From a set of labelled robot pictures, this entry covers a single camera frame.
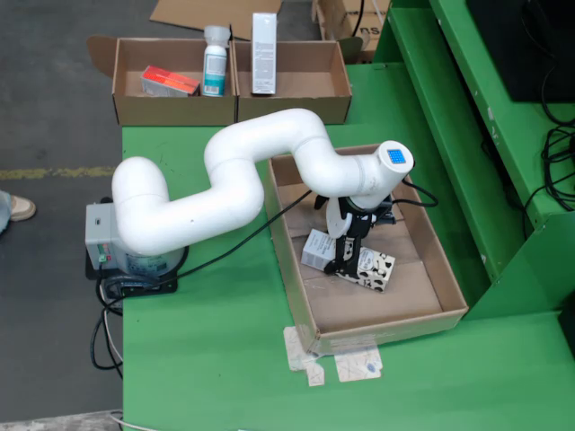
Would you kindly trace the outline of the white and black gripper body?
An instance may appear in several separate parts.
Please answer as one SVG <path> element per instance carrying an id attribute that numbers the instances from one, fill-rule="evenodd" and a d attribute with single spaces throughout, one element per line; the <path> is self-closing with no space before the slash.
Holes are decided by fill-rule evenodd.
<path id="1" fill-rule="evenodd" d="M 343 239 L 361 244 L 376 220 L 374 212 L 357 207 L 350 198 L 327 198 L 317 195 L 314 209 L 325 211 L 327 233 L 335 240 Z"/>

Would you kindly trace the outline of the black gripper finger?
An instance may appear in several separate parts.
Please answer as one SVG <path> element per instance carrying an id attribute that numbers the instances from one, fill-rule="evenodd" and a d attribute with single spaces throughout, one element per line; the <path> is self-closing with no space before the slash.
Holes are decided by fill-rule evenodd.
<path id="1" fill-rule="evenodd" d="M 347 238 L 340 237 L 335 241 L 335 257 L 324 268 L 327 275 L 346 274 L 347 263 L 344 259 Z"/>
<path id="2" fill-rule="evenodd" d="M 345 237 L 343 273 L 357 275 L 362 239 L 360 237 Z"/>

